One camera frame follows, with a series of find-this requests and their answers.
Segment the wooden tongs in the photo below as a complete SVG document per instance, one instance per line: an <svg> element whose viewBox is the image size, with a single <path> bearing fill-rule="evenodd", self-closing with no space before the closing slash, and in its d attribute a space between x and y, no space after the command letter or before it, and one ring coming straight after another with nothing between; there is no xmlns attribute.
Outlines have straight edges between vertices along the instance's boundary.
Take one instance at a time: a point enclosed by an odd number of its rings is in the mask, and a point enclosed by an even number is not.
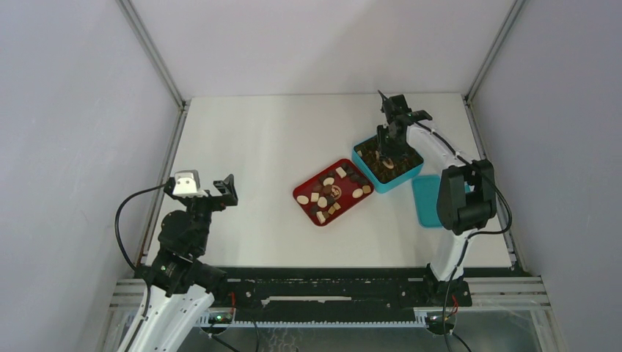
<svg viewBox="0 0 622 352"><path fill-rule="evenodd" d="M387 169L393 169L395 167L391 158L383 158L381 162Z"/></svg>

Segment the teal chocolate box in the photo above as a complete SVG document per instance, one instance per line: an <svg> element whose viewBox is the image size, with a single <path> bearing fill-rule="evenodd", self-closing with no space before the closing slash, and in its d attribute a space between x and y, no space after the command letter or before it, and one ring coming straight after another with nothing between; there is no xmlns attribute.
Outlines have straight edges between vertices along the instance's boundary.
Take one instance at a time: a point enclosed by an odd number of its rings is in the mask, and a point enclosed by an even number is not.
<svg viewBox="0 0 622 352"><path fill-rule="evenodd" d="M399 160L381 158L375 136L355 144L351 160L380 194L413 179L424 164L423 158L413 149Z"/></svg>

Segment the red chocolate tray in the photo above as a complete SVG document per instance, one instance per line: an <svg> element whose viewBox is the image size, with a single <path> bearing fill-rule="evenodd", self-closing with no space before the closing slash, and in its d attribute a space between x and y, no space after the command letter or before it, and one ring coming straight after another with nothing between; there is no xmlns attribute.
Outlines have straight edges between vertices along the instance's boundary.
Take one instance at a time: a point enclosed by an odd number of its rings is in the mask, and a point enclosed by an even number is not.
<svg viewBox="0 0 622 352"><path fill-rule="evenodd" d="M315 226L325 227L374 191L364 173L342 158L295 187L292 197Z"/></svg>

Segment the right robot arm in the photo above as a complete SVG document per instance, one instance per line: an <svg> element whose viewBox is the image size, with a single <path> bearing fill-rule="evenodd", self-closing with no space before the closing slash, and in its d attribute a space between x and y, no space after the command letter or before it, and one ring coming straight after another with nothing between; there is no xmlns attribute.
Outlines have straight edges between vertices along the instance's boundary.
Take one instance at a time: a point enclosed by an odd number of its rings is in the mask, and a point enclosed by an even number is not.
<svg viewBox="0 0 622 352"><path fill-rule="evenodd" d="M449 231L429 265L435 278L424 284L428 302L442 305L453 295L451 281L463 273L470 238L497 214L494 167L469 157L435 126L425 110L413 111L403 95L381 96L386 122L376 131L378 157L397 163L417 152L440 177L436 212Z"/></svg>

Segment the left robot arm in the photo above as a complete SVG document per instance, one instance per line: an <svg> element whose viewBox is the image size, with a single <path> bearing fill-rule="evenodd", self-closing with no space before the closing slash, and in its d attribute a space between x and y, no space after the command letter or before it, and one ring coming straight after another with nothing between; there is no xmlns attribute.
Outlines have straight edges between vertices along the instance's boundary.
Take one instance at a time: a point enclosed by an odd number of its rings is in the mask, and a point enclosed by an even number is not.
<svg viewBox="0 0 622 352"><path fill-rule="evenodd" d="M148 265L131 264L146 288L119 351L177 351L200 316L230 294L226 273L202 263L212 215L238 204L235 178L216 180L218 196L200 187L196 170L176 172L155 186L183 205L161 222L159 249Z"/></svg>

